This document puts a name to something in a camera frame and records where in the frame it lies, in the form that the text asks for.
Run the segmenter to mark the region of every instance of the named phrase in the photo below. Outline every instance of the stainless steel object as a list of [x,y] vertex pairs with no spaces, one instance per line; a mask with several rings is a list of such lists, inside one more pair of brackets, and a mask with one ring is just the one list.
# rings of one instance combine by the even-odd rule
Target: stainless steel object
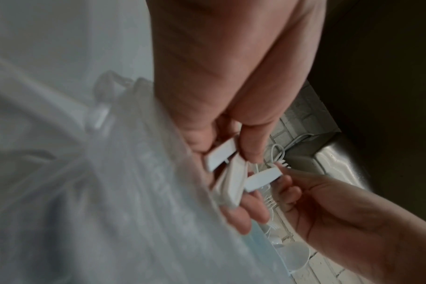
[[293,169],[328,175],[375,191],[357,150],[343,133],[326,133],[303,140],[286,151],[285,160]]

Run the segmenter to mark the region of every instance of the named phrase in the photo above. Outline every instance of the human hand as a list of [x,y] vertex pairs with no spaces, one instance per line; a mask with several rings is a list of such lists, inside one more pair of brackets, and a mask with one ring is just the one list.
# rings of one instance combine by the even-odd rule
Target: human hand
[[[240,152],[261,162],[272,128],[311,68],[325,0],[148,0],[155,95],[201,156],[242,123]],[[226,123],[218,122],[220,117]],[[213,176],[206,175],[213,183]],[[241,233],[269,213],[258,197],[226,212]]]
[[309,245],[375,283],[415,283],[419,274],[426,283],[426,222],[350,184],[279,168],[273,198]]

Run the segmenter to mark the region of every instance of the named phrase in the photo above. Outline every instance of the hand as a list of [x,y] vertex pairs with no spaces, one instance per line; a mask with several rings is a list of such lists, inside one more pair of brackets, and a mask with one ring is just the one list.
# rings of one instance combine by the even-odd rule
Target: hand
[[350,184],[279,168],[273,197],[309,245],[375,283],[426,283],[426,222]]
[[[325,0],[148,0],[155,95],[195,153],[219,136],[218,118],[242,123],[240,151],[262,162],[269,134],[310,71]],[[206,175],[213,183],[213,176]],[[227,212],[241,233],[267,221],[261,199]]]

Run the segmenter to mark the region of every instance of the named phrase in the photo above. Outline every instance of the tied plastic bag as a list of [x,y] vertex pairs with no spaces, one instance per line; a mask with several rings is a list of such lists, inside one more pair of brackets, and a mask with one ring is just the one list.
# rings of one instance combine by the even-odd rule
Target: tied plastic bag
[[152,84],[95,90],[84,149],[4,192],[0,283],[286,283],[226,226]]

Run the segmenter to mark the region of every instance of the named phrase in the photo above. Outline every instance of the light blue object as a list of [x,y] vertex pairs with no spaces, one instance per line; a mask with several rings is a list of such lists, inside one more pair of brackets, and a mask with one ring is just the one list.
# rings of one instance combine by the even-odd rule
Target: light blue object
[[259,267],[263,271],[270,272],[279,283],[294,284],[281,257],[257,222],[252,221],[252,230],[248,235],[243,236],[242,239],[259,262]]

